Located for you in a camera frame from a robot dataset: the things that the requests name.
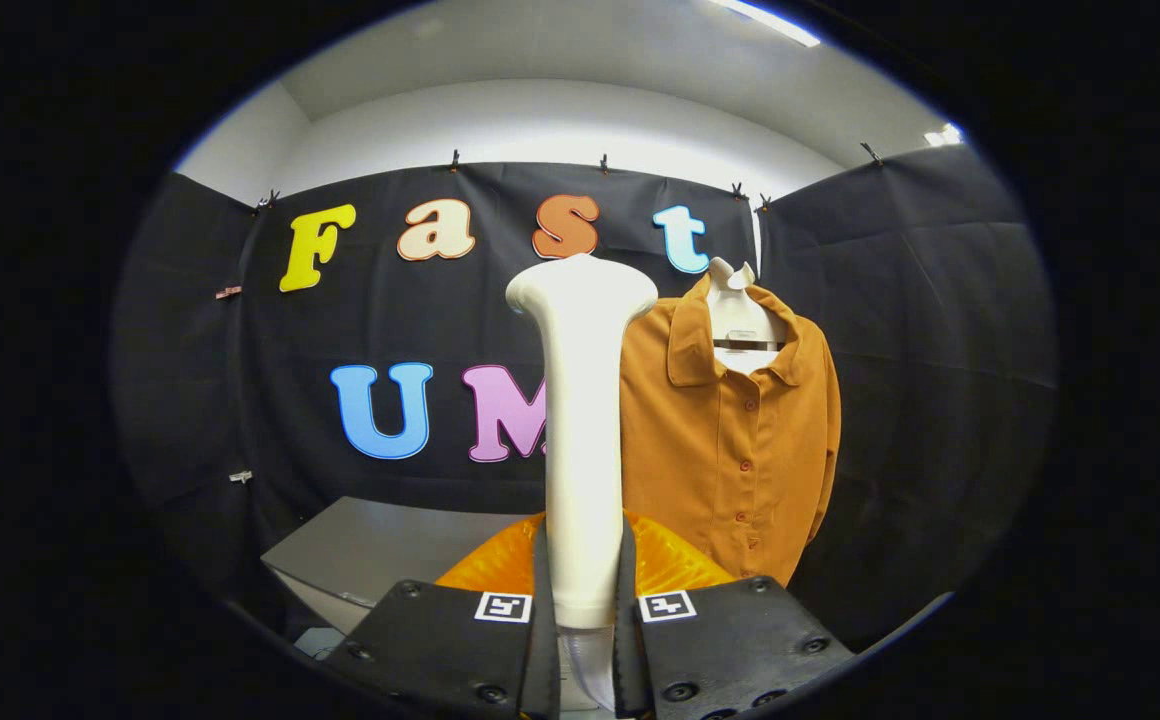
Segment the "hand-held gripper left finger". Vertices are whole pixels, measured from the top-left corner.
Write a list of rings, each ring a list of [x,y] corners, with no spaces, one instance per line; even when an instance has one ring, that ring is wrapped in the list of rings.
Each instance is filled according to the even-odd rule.
[[[397,582],[325,666],[387,719],[560,715],[548,533],[516,521],[437,582]]]

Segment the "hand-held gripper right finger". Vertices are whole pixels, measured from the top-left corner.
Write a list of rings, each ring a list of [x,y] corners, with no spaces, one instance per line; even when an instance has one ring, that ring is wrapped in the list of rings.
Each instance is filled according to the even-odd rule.
[[[618,717],[773,719],[856,661],[776,579],[732,579],[635,512],[625,516],[616,611]]]

